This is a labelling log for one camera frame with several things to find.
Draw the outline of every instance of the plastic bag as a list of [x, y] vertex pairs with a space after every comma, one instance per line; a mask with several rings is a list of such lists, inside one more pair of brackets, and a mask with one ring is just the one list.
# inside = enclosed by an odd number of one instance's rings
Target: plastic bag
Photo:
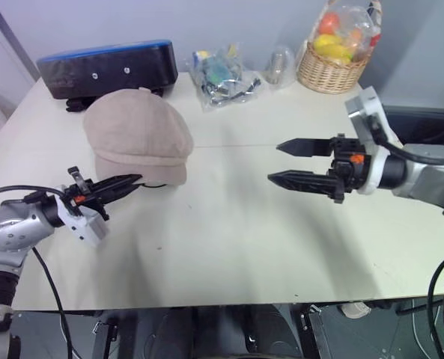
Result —
[[296, 79], [295, 56], [287, 46], [277, 46], [270, 61], [262, 72], [271, 90], [278, 90], [291, 85]]
[[261, 87], [256, 73], [243, 69], [239, 49], [233, 44], [216, 52], [193, 52], [189, 71], [204, 110], [248, 101]]
[[314, 34], [317, 54], [346, 65], [366, 58], [376, 44], [376, 28], [367, 9], [332, 5], [322, 16]]

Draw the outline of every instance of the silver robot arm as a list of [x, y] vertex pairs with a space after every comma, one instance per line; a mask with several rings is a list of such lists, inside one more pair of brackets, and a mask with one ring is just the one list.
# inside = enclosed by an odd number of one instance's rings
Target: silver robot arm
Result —
[[444, 214], [444, 146], [403, 146], [389, 127], [373, 88], [362, 90], [345, 105], [357, 138], [344, 135], [330, 139], [295, 138], [277, 146], [293, 156], [333, 153], [326, 175], [289, 170], [270, 174], [268, 179], [291, 191], [326, 194], [336, 203], [342, 203], [344, 194], [352, 190], [370, 194], [384, 188], [397, 197], [439, 206]]
[[108, 233], [105, 204], [125, 197], [141, 176], [112, 177], [99, 183], [85, 181], [78, 168], [69, 169], [75, 185], [58, 191], [64, 198], [36, 191], [22, 200], [0, 205], [0, 359], [19, 357], [19, 340], [9, 332], [12, 300], [28, 252], [55, 228], [67, 225], [78, 239], [98, 245]]

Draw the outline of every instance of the table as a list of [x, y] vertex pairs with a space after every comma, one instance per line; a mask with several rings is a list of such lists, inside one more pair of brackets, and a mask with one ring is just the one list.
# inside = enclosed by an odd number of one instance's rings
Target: table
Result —
[[[188, 74], [166, 99], [195, 142], [179, 188], [140, 189], [109, 204], [111, 233], [97, 249], [63, 227], [40, 249], [66, 310], [349, 301], [425, 295], [444, 258], [444, 217], [379, 190], [322, 195], [267, 180], [284, 169], [325, 173], [328, 158], [301, 159], [275, 145], [354, 131], [344, 101], [292, 84], [242, 105], [203, 113]], [[0, 186], [95, 179], [83, 114], [67, 113], [38, 81], [0, 133]], [[1, 194], [0, 201], [20, 193]], [[442, 292], [441, 280], [437, 292]], [[54, 310], [32, 253], [13, 307]]]

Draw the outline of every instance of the white wall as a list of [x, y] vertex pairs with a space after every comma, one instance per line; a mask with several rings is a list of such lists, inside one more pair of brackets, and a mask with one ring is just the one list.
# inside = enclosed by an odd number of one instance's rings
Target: white wall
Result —
[[19, 105], [34, 80], [0, 33], [0, 108], [10, 115]]
[[[260, 69], [276, 43], [299, 48], [323, 3], [0, 0], [0, 11], [33, 61], [68, 49], [168, 38], [179, 70], [185, 70], [183, 59], [193, 50], [232, 41], [240, 41], [245, 58]], [[444, 0], [382, 4], [382, 39], [362, 85], [375, 86], [387, 105], [444, 108]]]
[[382, 4], [382, 38], [360, 83], [385, 104], [444, 108], [444, 0]]
[[0, 11], [32, 60], [69, 49], [168, 38], [179, 70], [206, 47], [243, 44], [263, 67], [282, 41], [298, 50], [320, 0], [0, 0]]

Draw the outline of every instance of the wicker basket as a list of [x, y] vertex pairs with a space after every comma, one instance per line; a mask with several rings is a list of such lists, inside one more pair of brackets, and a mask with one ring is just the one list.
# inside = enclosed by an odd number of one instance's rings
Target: wicker basket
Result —
[[[313, 39], [320, 23], [321, 18], [328, 10], [329, 6], [334, 1], [330, 1], [315, 23], [310, 39]], [[378, 1], [372, 1], [374, 9], [374, 16], [372, 16], [375, 27], [380, 31], [381, 29], [381, 5]], [[339, 65], [317, 54], [313, 48], [311, 41], [306, 44], [306, 50], [303, 54], [302, 60], [299, 63], [296, 77], [298, 81], [304, 84], [307, 88], [322, 92], [322, 93], [342, 93], [351, 89], [362, 75], [366, 64], [370, 61], [370, 55], [359, 62], [353, 62], [347, 65]]]

